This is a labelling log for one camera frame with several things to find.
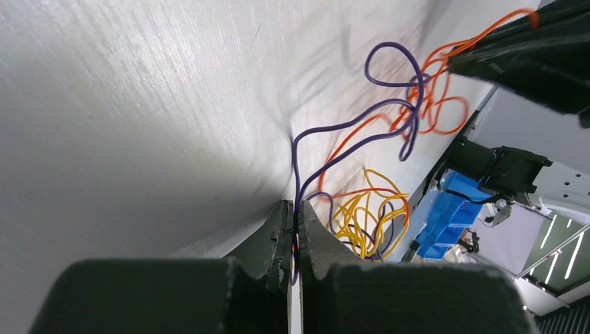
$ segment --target blue bin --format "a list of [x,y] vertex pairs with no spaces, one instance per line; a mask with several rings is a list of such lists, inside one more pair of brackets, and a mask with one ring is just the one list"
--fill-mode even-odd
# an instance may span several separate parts
[[[490,195],[477,188],[478,182],[457,172],[449,172],[442,186],[484,200]],[[416,241],[420,243],[418,255],[426,259],[441,260],[452,246],[456,245],[465,231],[477,218],[483,205],[473,204],[450,193],[439,193],[426,222],[426,227]]]

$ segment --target tangled orange cord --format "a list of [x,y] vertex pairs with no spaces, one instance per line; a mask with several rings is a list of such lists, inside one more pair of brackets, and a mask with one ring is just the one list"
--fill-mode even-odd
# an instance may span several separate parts
[[[430,132],[433,132],[435,134],[442,134],[442,135],[447,135],[447,134],[454,134],[457,131],[459,131],[461,128],[463,128],[465,126],[465,124],[468,121],[468,117],[469,117],[469,104],[467,102],[467,100],[464,97],[460,97],[460,96],[451,96],[448,97],[447,93],[449,90],[449,86],[450,86],[450,76],[449,76],[449,72],[447,70],[447,66],[448,66],[448,61],[449,58],[452,56],[455,56],[457,54],[460,54],[461,52],[465,51],[466,49],[472,49],[475,47],[476,43],[478,43],[482,38],[486,37],[489,33],[491,33],[492,31],[494,31],[497,27],[501,26],[503,23],[505,23],[506,21],[510,20],[511,18],[517,16],[517,15],[529,15],[530,19],[531,19],[531,23],[532,23],[532,28],[536,29],[539,26],[539,14],[537,12],[535,12],[534,10],[531,9],[519,9],[519,10],[515,10],[512,13],[504,16],[502,19],[499,19],[498,21],[496,21],[496,23],[492,24],[490,27],[488,27],[485,31],[483,31],[482,33],[480,33],[478,36],[471,38],[469,40],[462,40],[459,42],[453,42],[447,45],[443,45],[439,48],[437,48],[436,50],[434,50],[432,53],[430,53],[430,55],[428,56],[428,58],[426,58],[426,61],[424,62],[424,65],[422,66],[422,73],[426,73],[426,71],[434,64],[436,63],[440,63],[440,67],[438,68],[438,71],[431,76],[431,79],[429,80],[429,82],[425,85],[424,89],[425,89],[425,94],[424,94],[424,99],[423,99],[423,109],[421,111],[419,111],[419,117],[420,120],[424,120],[426,119],[426,121],[428,122],[428,128],[425,130],[421,130],[419,133],[420,134],[428,134]],[[442,91],[442,95],[440,96],[440,98],[437,100],[435,97],[435,91],[436,91],[436,84],[438,83],[439,78],[441,78],[442,75],[445,74],[445,85]],[[414,87],[411,91],[410,94],[408,96],[408,101],[410,103],[415,103],[418,97],[418,87]],[[460,103],[462,103],[463,105],[463,120],[461,121],[461,124],[459,124],[458,127],[452,129],[452,130],[441,130],[437,128],[438,125],[438,120],[440,117],[440,112],[441,109],[443,107],[443,104],[445,102],[448,101],[459,101]],[[342,143],[340,143],[340,145],[336,148],[336,150],[334,151],[334,153],[332,153],[332,155],[328,158],[328,161],[326,162],[329,163],[330,161],[334,160],[334,158],[336,158],[338,156],[338,154],[340,153],[340,151],[344,148],[344,146],[346,146],[346,144],[352,139],[352,137],[354,137],[362,128],[366,127],[367,125],[373,123],[374,121],[378,120],[378,119],[382,119],[384,121],[386,121],[389,124],[389,132],[393,132],[398,128],[398,125],[402,122],[402,121],[407,121],[411,116],[411,112],[410,109],[408,109],[405,106],[401,106],[399,108],[399,117],[396,120],[392,120],[387,114],[384,113],[378,113],[370,118],[368,118],[366,121],[364,121],[364,123],[362,123],[361,125],[359,125],[358,127],[356,127],[343,141]],[[407,135],[403,134],[404,139],[407,140]],[[381,177],[387,179],[385,176],[374,172],[373,170],[371,170],[373,173],[376,173],[377,175],[380,175]],[[322,173],[319,176],[319,184],[318,184],[318,191],[322,191],[322,188],[324,186],[324,178],[326,176],[326,172]],[[354,198],[351,198],[347,204],[345,204],[344,206],[340,207],[340,210],[344,210],[346,211],[344,208],[349,205],[350,203],[353,203],[354,205],[351,206],[351,208],[354,207],[354,209],[352,209],[354,212],[356,212],[356,203],[358,203],[358,201],[363,197],[363,196],[367,196],[367,208],[365,210],[365,215],[366,216],[371,216],[372,218],[375,218],[375,215],[371,214],[370,212],[368,212],[368,201],[369,201],[369,196],[370,196],[370,192],[375,192],[377,193],[379,196],[384,197],[385,199],[388,199],[388,197],[382,195],[379,193],[379,191],[389,191],[391,193],[394,194],[394,196],[389,197],[389,198],[398,198],[398,194],[400,194],[399,189],[397,189],[397,187],[395,187],[395,190],[392,189],[384,189],[384,188],[375,188],[367,175],[367,171],[365,171],[365,176],[367,177],[367,181],[369,182],[370,187],[366,188],[366,189],[360,189],[357,191],[351,191],[351,192],[347,192],[347,193],[336,193],[333,197],[334,198],[343,198],[346,196],[352,196],[352,195],[357,195]],[[404,229],[402,231],[402,234],[400,235],[400,237],[396,240],[396,242],[394,243],[393,247],[389,250],[385,250],[386,253],[384,254],[384,257],[391,254],[391,252],[396,248],[397,244],[401,241],[401,239],[404,237],[407,229],[408,229],[408,224],[409,224],[409,218],[410,218],[410,206],[408,204],[408,201],[402,196],[400,197],[400,199],[403,200],[404,202],[404,207],[401,209],[400,212],[398,212],[398,214],[403,214],[405,216],[404,219]],[[383,202],[383,204],[380,206],[380,210],[383,208],[383,205],[385,205],[385,201]],[[354,239],[359,239],[362,237],[361,232],[358,230],[360,229],[360,226],[358,226],[357,223],[353,224],[353,226],[355,227],[354,230],[350,230],[348,228],[348,225],[345,224],[343,226],[341,226],[343,232],[342,232],[342,236],[341,237],[348,237],[349,238],[349,242],[353,245],[353,251],[356,252],[356,248],[361,248],[360,253],[358,253],[359,256],[363,257],[366,254],[371,255],[372,252],[368,251],[366,249],[366,247],[361,247],[362,243],[359,242],[355,242]],[[365,217],[365,230],[367,229],[367,217]],[[377,244],[383,240],[383,228],[381,228],[379,230],[379,232],[374,232],[374,234],[378,234],[379,238],[377,238],[377,240],[375,241],[374,244],[374,249],[376,250]]]

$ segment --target tangled yellow cord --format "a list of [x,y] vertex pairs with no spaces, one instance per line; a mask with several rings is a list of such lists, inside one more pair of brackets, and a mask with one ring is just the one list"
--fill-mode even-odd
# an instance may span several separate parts
[[[385,180],[391,186],[391,189],[376,188],[373,185],[369,174],[375,174]],[[382,258],[386,258],[393,252],[408,231],[410,205],[407,201],[407,197],[409,197],[409,195],[407,193],[401,193],[392,180],[375,170],[365,169],[365,179],[370,188],[363,189],[361,193],[350,198],[344,205],[340,205],[338,210],[334,213],[332,224],[335,226],[336,237],[340,241],[350,244],[353,252],[362,259],[365,259],[375,255],[378,247],[385,241],[386,222],[391,221],[398,216],[405,215],[404,228],[401,231],[399,238],[397,238],[393,246],[390,249],[385,250],[384,254],[381,256]],[[369,210],[372,193],[375,193],[382,198],[376,216]],[[359,204],[363,198],[365,198],[364,207]],[[391,200],[401,200],[404,206],[381,216],[381,212],[384,212],[385,206]],[[365,215],[362,227],[359,224],[358,212],[362,212]],[[368,231],[369,218],[373,220],[373,223],[375,224],[372,233],[369,233]]]

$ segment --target purple cord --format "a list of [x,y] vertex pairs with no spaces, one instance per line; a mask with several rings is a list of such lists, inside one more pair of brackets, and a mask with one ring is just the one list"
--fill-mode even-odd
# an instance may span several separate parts
[[[394,47],[394,48],[398,49],[399,51],[401,51],[404,54],[404,56],[406,56],[406,58],[408,58],[408,60],[410,61],[410,63],[414,67],[414,71],[416,72],[416,77],[417,77],[418,83],[411,83],[411,82],[410,83],[385,83],[383,81],[376,80],[370,76],[367,68],[368,68],[369,63],[371,61],[371,58],[379,49],[382,49],[384,47]],[[375,46],[375,48],[373,48],[373,50],[371,50],[371,52],[369,53],[369,56],[367,57],[367,62],[365,63],[365,75],[368,75],[367,78],[371,82],[377,83],[381,86],[384,86],[384,85],[386,85],[387,87],[397,87],[395,85],[400,85],[399,87],[408,87],[408,86],[415,87],[415,86],[417,86],[418,87],[418,99],[416,101],[416,105],[413,106],[411,103],[407,102],[406,100],[388,99],[388,100],[384,100],[384,101],[374,104],[373,106],[369,107],[365,112],[361,113],[357,118],[355,118],[349,122],[345,122],[345,123],[342,123],[339,125],[328,126],[328,127],[316,127],[316,128],[305,130],[304,132],[299,134],[295,138],[295,140],[293,141],[293,146],[292,146],[292,160],[293,160],[293,165],[294,165],[295,183],[296,183],[294,211],[296,213],[299,210],[299,206],[301,204],[301,198],[303,197],[305,190],[307,190],[307,188],[309,187],[311,182],[313,182],[313,180],[318,178],[323,172],[325,172],[326,170],[328,170],[329,168],[331,168],[335,164],[341,162],[343,159],[345,159],[347,156],[349,156],[350,154],[352,154],[353,152],[355,152],[356,150],[358,150],[362,146],[364,146],[368,143],[371,143],[372,141],[378,141],[381,139],[387,139],[387,138],[392,138],[392,137],[398,136],[403,131],[405,131],[408,127],[411,126],[410,137],[408,137],[408,140],[404,143],[404,146],[402,147],[402,150],[399,153],[400,159],[402,159],[402,158],[407,159],[407,157],[410,155],[410,153],[413,149],[413,146],[414,146],[413,144],[415,142],[416,134],[418,132],[418,127],[419,127],[419,123],[420,123],[419,120],[417,119],[418,111],[420,110],[420,107],[422,105],[422,100],[424,99],[424,75],[422,74],[422,72],[420,70],[420,66],[418,65],[414,56],[409,52],[409,50],[407,50],[405,47],[403,47],[399,43],[383,42],[383,43],[380,43],[377,46]],[[299,187],[300,177],[299,177],[299,169],[298,169],[298,165],[297,165],[297,144],[303,137],[307,136],[308,134],[313,134],[313,133],[318,133],[318,132],[335,131],[335,130],[350,127],[350,126],[356,124],[357,122],[359,122],[361,119],[363,119],[369,113],[381,108],[382,106],[386,106],[389,104],[404,105],[412,111],[412,115],[410,116],[408,121],[406,121],[398,130],[396,130],[394,132],[390,132],[387,134],[376,134],[376,135],[370,136],[368,138],[365,138],[365,139],[359,141],[358,143],[353,145],[351,148],[349,148],[347,151],[343,152],[341,155],[339,155],[338,157],[334,158],[332,161],[330,161],[327,164],[325,164],[324,166],[322,166],[318,171],[316,171],[314,174],[312,174],[303,183],[303,186],[301,186],[301,188]]]
[[311,200],[315,196],[326,196],[330,200],[330,215],[328,216],[328,219],[330,222],[329,226],[330,226],[330,231],[332,232],[332,234],[336,234],[336,231],[334,231],[334,225],[332,225],[332,219],[333,219],[333,215],[334,215],[334,198],[329,193],[325,193],[323,191],[318,191],[316,193],[309,195],[305,200]]

